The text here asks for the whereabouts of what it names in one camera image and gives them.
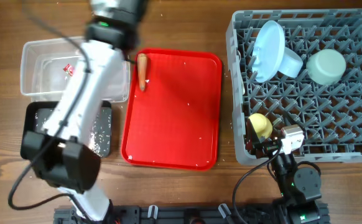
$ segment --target clear plastic container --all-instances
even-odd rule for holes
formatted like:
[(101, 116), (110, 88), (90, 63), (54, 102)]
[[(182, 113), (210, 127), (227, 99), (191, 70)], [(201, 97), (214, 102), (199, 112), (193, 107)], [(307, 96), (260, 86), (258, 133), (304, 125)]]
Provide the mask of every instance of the clear plastic container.
[[(82, 43), (82, 37), (72, 37)], [(21, 60), (21, 93), (32, 101), (59, 101), (71, 77), (63, 71), (75, 67), (82, 57), (72, 44), (63, 39), (38, 40), (24, 45)], [(102, 100), (124, 102), (129, 96), (130, 66), (124, 62), (123, 75), (113, 77)]]

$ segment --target gray dish rack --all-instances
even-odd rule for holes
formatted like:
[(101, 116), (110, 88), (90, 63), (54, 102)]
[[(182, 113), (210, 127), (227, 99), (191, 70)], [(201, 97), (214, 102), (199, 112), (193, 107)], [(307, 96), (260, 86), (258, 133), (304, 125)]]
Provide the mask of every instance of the gray dish rack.
[[(284, 28), (285, 46), (304, 62), (296, 79), (278, 73), (267, 82), (255, 81), (254, 41), (269, 20)], [(279, 133), (284, 126), (282, 111), (306, 130), (303, 148), (294, 152), (297, 162), (362, 162), (362, 9), (237, 11), (226, 31), (226, 49), (240, 164), (265, 160), (245, 150), (249, 115), (266, 115), (274, 133)], [(313, 82), (305, 69), (308, 58), (323, 49), (339, 51), (347, 62), (340, 82), (330, 86)]]

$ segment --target red tray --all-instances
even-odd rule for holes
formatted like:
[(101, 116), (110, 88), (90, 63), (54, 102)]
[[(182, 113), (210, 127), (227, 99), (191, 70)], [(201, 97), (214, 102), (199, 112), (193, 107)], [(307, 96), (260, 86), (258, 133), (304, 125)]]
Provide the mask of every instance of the red tray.
[(139, 166), (208, 170), (217, 160), (221, 60), (214, 54), (144, 49), (145, 92), (131, 83), (121, 154)]

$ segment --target wooden surface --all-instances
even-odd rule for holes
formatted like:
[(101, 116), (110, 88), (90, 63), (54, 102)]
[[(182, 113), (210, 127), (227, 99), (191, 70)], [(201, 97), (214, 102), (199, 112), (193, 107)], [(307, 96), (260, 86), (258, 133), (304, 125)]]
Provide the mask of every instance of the wooden surface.
[[(316, 9), (362, 7), (362, 1), (152, 1), (141, 25), (141, 46), (213, 52), (226, 63), (225, 31), (232, 13), (243, 9)], [(32, 4), (43, 20), (67, 35), (82, 35), (90, 18), (86, 0), (41, 0)], [(30, 99), (19, 91), (22, 47), (31, 40), (51, 39), (28, 21), (19, 2), (0, 0), (0, 223), (52, 223), (53, 210), (69, 205), (65, 198), (34, 210), (17, 212), (7, 205), (7, 195), (28, 162), (19, 155), (26, 106)], [(113, 105), (113, 153), (103, 161), (98, 182), (115, 205), (159, 206), (216, 205), (231, 202), (236, 181), (251, 167), (236, 162), (231, 129), (233, 100), (229, 72), (223, 77), (220, 147), (216, 166), (208, 172), (133, 167), (119, 155), (119, 139), (127, 105)], [(362, 223), (362, 164), (319, 164), (323, 201), (329, 204), (332, 223)], [(27, 205), (57, 191), (30, 173), (15, 196)], [(269, 203), (280, 196), (266, 169), (246, 179), (238, 191), (239, 202)]]

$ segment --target yellow object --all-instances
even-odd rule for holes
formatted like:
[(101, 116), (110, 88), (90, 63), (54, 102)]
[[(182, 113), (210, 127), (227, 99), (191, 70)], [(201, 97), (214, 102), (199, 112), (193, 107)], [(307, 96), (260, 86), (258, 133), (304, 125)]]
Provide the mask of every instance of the yellow object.
[(262, 114), (255, 113), (250, 115), (249, 119), (259, 139), (261, 139), (261, 137), (267, 139), (271, 136), (272, 124), (268, 118)]

